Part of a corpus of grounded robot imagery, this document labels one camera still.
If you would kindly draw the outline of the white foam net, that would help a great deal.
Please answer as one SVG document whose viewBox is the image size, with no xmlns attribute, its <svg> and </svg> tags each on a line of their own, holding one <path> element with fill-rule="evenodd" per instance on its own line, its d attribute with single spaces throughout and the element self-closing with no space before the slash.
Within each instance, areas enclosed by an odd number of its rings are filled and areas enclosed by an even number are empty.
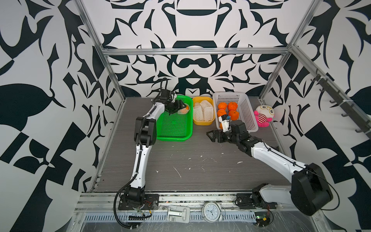
<svg viewBox="0 0 371 232">
<path fill-rule="evenodd" d="M 214 109 L 211 106 L 205 107 L 203 110 L 203 117 L 205 121 L 213 121 L 214 120 Z"/>
<path fill-rule="evenodd" d="M 193 107 L 193 119 L 195 121 L 204 121 L 203 108 L 200 105 Z"/>
<path fill-rule="evenodd" d="M 200 106 L 202 108 L 213 107 L 213 105 L 209 101 L 207 101 L 207 100 L 202 100 L 200 102 Z"/>
</svg>

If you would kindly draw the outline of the white perforated plastic basket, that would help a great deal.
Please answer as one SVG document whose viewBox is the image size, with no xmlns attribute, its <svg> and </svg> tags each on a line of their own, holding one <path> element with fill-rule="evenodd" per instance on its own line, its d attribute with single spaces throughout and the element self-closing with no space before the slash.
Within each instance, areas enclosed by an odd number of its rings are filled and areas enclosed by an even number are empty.
<svg viewBox="0 0 371 232">
<path fill-rule="evenodd" d="M 245 123 L 246 130 L 248 132 L 257 132 L 259 127 L 257 120 L 254 115 L 254 110 L 250 103 L 248 96 L 245 93 L 241 92 L 215 92 L 213 94 L 213 104 L 214 104 L 214 114 L 215 114 L 215 123 L 217 129 L 220 129 L 220 122 L 218 120 L 217 111 L 218 105 L 221 102 L 230 103 L 236 102 L 237 112 L 239 112 L 239 120 Z"/>
</svg>

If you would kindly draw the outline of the orange being unwrapped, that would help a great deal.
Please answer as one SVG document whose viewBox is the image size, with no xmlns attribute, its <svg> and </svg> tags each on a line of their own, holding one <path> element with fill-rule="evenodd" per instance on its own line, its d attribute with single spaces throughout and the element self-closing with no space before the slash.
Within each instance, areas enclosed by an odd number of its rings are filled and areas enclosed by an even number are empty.
<svg viewBox="0 0 371 232">
<path fill-rule="evenodd" d="M 224 110 L 224 111 L 226 111 L 227 108 L 228 108 L 228 104 L 225 103 L 225 102 L 221 102 L 221 103 L 218 104 L 217 108 L 218 108 L 218 110 Z"/>
</svg>

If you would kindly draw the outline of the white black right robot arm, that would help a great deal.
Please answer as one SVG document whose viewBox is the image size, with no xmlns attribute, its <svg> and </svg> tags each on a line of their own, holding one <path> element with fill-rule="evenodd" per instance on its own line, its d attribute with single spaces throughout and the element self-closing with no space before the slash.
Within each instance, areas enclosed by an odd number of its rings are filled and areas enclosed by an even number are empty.
<svg viewBox="0 0 371 232">
<path fill-rule="evenodd" d="M 276 151 L 264 140 L 252 136 L 241 120 L 233 121 L 225 130 L 211 130 L 206 135 L 212 142 L 236 145 L 241 152 L 265 163 L 290 183 L 289 186 L 259 185 L 252 189 L 251 205 L 264 207 L 278 203 L 294 206 L 312 216 L 339 195 L 320 166 L 299 162 Z"/>
</svg>

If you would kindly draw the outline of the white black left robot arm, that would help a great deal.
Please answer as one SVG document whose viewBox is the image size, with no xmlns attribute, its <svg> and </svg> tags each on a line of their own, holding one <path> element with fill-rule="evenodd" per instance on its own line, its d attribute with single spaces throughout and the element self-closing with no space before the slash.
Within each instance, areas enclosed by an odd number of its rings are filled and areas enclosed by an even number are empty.
<svg viewBox="0 0 371 232">
<path fill-rule="evenodd" d="M 114 217 L 117 223 L 125 229 L 136 229 L 139 227 L 139 224 L 125 224 L 119 219 L 117 200 L 123 193 L 123 202 L 138 211 L 145 204 L 146 168 L 149 153 L 157 139 L 157 120 L 164 112 L 168 112 L 171 115 L 187 107 L 182 100 L 177 99 L 177 94 L 174 91 L 167 89 L 167 85 L 167 81 L 160 81 L 160 88 L 156 90 L 157 95 L 151 100 L 151 109 L 143 117 L 138 117 L 135 122 L 134 142 L 136 144 L 136 157 L 132 177 L 116 193 L 113 206 Z"/>
</svg>

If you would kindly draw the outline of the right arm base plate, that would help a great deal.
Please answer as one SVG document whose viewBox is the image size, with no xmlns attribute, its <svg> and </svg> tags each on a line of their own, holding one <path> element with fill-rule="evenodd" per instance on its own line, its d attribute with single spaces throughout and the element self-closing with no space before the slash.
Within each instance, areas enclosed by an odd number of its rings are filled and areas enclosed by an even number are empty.
<svg viewBox="0 0 371 232">
<path fill-rule="evenodd" d="M 268 203 L 259 193 L 238 193 L 234 203 L 240 209 L 276 209 L 277 203 Z"/>
</svg>

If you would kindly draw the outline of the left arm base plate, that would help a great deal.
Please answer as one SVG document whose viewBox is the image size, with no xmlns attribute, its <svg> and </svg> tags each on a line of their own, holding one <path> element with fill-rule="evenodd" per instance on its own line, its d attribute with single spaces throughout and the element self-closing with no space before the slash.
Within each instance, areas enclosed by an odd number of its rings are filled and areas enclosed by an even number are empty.
<svg viewBox="0 0 371 232">
<path fill-rule="evenodd" d="M 121 195 L 118 205 L 118 210 L 134 210 L 144 209 L 151 210 L 153 207 L 157 207 L 159 202 L 158 194 L 145 194 L 142 202 L 130 200 L 126 195 Z"/>
</svg>

